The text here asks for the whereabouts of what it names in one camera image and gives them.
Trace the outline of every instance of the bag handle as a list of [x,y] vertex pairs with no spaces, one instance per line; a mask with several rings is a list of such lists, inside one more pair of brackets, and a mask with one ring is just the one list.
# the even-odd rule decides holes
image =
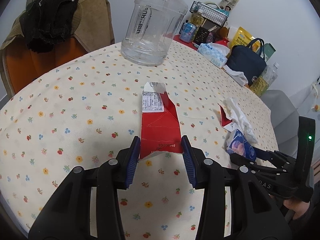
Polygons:
[[256,38],[256,39],[250,41],[250,43],[248,44],[247,47],[250,48],[250,49],[252,49],[253,44],[254,44],[255,42],[257,42],[257,41],[260,41],[260,43],[261,43],[261,48],[259,49],[258,55],[261,56],[261,53],[263,52],[263,60],[266,60],[265,53],[264,53],[264,40],[263,40],[263,39]]

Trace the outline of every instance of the plastic bottle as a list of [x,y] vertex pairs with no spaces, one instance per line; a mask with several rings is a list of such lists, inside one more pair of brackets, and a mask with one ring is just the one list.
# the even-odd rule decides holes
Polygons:
[[267,65],[262,74],[251,85],[250,90],[261,97],[278,77],[278,67],[278,63],[274,63],[273,66]]
[[197,27],[197,30],[195,34],[193,35],[191,41],[193,41],[197,35],[197,32],[199,30],[199,27],[204,23],[204,18],[202,17],[203,10],[199,9],[196,13],[193,13],[190,17],[189,23],[195,25]]
[[128,31],[121,43],[122,55],[141,65],[160,65],[188,6],[183,0],[134,0],[134,3]]

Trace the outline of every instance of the cooking oil bottle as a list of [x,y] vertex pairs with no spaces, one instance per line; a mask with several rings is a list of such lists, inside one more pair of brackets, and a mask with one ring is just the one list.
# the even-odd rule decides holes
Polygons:
[[278,77],[278,67],[278,63],[274,63],[273,66],[267,65],[262,74],[251,85],[250,90],[261,97]]

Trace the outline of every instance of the blue can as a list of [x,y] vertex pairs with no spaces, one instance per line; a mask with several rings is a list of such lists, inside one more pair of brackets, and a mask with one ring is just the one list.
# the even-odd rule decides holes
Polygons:
[[184,42],[190,42],[196,30],[197,30],[197,27],[195,25],[191,23],[186,23],[180,34],[179,39]]

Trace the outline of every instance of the floral tablecloth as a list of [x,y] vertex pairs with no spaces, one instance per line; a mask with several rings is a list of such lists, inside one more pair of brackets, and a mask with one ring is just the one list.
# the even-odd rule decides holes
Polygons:
[[[219,123],[219,104],[228,97],[247,114],[256,146],[277,149],[270,110],[196,51],[173,41],[161,66],[144,67],[125,60],[120,44],[111,45],[44,74],[0,111],[0,190],[26,231],[73,167],[99,167],[141,135],[146,82],[166,83],[181,135],[222,166],[231,167],[228,133]],[[195,239],[203,191],[189,184],[181,155],[139,162],[130,189],[118,194],[128,239]],[[228,189],[226,196],[227,235]]]

